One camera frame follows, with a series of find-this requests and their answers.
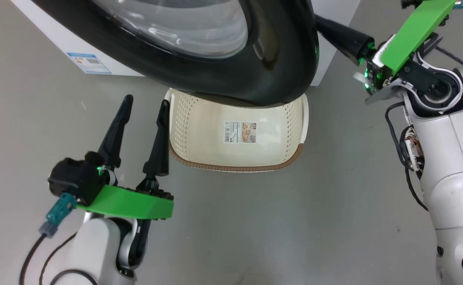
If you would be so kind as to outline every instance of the beige plastic basket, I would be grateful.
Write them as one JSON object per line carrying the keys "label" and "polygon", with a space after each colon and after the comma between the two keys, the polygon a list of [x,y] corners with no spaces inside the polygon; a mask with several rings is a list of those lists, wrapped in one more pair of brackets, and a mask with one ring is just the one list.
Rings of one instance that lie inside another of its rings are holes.
{"label": "beige plastic basket", "polygon": [[184,165],[271,171],[292,164],[302,151],[309,124],[305,94],[266,109],[213,103],[174,89],[165,99],[170,101],[170,153]]}

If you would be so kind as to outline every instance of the barcode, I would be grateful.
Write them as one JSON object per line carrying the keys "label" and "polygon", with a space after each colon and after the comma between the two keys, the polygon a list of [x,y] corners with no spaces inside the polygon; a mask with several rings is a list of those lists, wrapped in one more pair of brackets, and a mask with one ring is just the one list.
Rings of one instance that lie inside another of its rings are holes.
{"label": "barcode", "polygon": [[228,125],[228,126],[224,127],[224,142],[225,143],[230,143],[231,142],[230,136],[231,136],[231,128]]}
{"label": "barcode", "polygon": [[94,64],[94,65],[99,65],[99,60],[97,60],[97,59],[86,58],[86,60],[87,60],[89,63],[92,63],[92,64]]}

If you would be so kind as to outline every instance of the blue and white sticker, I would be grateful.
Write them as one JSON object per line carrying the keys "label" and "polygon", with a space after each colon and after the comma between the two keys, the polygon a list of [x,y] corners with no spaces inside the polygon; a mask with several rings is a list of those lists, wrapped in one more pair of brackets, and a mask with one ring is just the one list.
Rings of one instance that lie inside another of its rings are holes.
{"label": "blue and white sticker", "polygon": [[83,72],[90,74],[112,74],[108,68],[94,55],[86,53],[66,53]]}

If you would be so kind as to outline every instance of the transparent door glass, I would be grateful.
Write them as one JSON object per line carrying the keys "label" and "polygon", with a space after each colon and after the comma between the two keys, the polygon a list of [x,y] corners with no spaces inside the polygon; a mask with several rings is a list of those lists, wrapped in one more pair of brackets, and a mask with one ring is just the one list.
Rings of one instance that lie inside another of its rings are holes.
{"label": "transparent door glass", "polygon": [[246,45],[238,0],[93,1],[136,33],[185,54],[227,58]]}

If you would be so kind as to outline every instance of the washing machine door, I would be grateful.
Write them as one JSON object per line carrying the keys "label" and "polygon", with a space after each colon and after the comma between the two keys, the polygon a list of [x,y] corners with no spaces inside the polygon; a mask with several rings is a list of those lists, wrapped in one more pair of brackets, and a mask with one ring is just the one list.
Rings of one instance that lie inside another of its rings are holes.
{"label": "washing machine door", "polygon": [[33,0],[108,56],[228,105],[298,98],[318,65],[308,0]]}

